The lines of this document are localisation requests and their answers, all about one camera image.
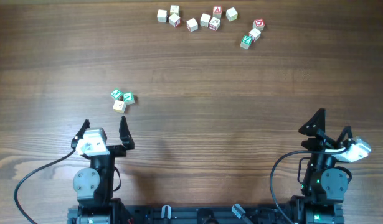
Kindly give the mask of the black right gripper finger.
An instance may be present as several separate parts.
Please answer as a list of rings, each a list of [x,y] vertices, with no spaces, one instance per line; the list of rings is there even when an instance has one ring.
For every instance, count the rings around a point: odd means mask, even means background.
[[[298,132],[309,137],[315,137],[325,133],[325,118],[326,110],[320,108],[309,121],[299,128]]]
[[[352,130],[350,126],[345,126],[344,129],[341,131],[341,134],[339,135],[338,139],[336,140],[337,145],[341,145],[341,143],[344,141],[344,139],[352,139]]]

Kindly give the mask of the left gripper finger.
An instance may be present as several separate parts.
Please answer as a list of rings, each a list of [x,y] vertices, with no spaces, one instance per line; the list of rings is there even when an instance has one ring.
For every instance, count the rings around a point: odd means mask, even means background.
[[[74,138],[72,139],[71,141],[71,148],[72,149],[75,149],[77,147],[77,144],[78,142],[83,139],[83,135],[85,133],[85,131],[90,127],[90,122],[88,119],[86,119],[83,124],[82,124],[82,127],[80,128],[80,130],[78,131],[78,133],[74,136]]]
[[[128,129],[128,124],[125,116],[121,117],[119,125],[119,134],[122,145],[126,150],[133,150],[135,148],[135,142]]]

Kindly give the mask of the yellow picture block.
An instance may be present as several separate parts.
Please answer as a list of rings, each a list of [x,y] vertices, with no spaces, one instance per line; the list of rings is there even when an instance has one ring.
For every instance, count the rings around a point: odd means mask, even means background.
[[[119,113],[124,113],[126,109],[126,104],[124,101],[115,100],[113,104],[113,110]]]

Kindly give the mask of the green V letter block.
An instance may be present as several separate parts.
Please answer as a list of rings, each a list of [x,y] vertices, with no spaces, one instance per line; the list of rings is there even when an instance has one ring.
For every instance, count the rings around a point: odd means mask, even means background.
[[[131,91],[123,93],[123,101],[126,105],[131,105],[135,103],[135,97]]]

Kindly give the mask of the green J letter block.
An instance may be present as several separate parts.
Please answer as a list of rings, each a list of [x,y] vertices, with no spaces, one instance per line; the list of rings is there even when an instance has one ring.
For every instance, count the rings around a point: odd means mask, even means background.
[[[122,97],[123,97],[123,92],[117,88],[115,88],[112,93],[111,93],[111,97],[115,100],[122,100]]]

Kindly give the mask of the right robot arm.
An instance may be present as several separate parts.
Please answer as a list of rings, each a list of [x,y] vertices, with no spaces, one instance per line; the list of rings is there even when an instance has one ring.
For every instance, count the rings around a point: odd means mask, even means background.
[[[346,126],[337,140],[317,124],[306,124],[299,132],[308,136],[302,146],[311,156],[301,181],[302,195],[291,198],[285,214],[292,223],[344,223],[341,204],[352,176],[347,168],[336,165],[341,161],[336,156],[354,143],[351,128]]]

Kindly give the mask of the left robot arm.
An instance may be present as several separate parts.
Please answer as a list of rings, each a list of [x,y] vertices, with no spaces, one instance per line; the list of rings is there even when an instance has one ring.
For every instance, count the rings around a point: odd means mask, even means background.
[[[125,157],[135,144],[126,117],[119,127],[121,144],[106,145],[102,128],[91,128],[86,120],[72,141],[73,150],[90,161],[90,166],[77,172],[73,188],[78,207],[68,212],[68,223],[334,223],[333,206],[327,201],[331,179],[337,173],[325,163],[322,153],[310,157],[310,166],[301,183],[303,194],[289,202],[243,207],[126,207],[119,198],[114,175],[117,157]]]

